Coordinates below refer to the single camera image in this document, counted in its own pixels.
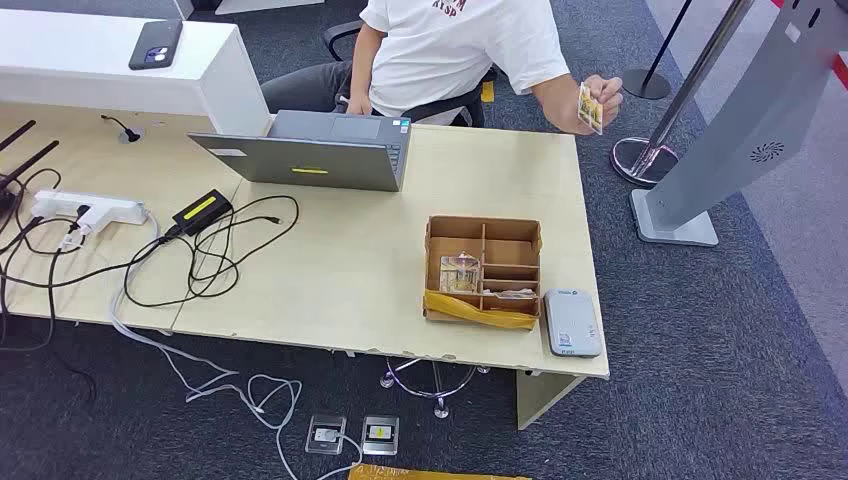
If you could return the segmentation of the person's left hand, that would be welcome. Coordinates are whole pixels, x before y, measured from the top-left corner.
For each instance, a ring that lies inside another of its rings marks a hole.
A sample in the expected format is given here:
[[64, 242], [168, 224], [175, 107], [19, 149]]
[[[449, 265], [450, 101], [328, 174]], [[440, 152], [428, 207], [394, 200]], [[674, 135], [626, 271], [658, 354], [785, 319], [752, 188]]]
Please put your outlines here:
[[577, 132], [580, 135], [602, 135], [617, 118], [623, 101], [622, 81], [591, 75], [579, 84]]

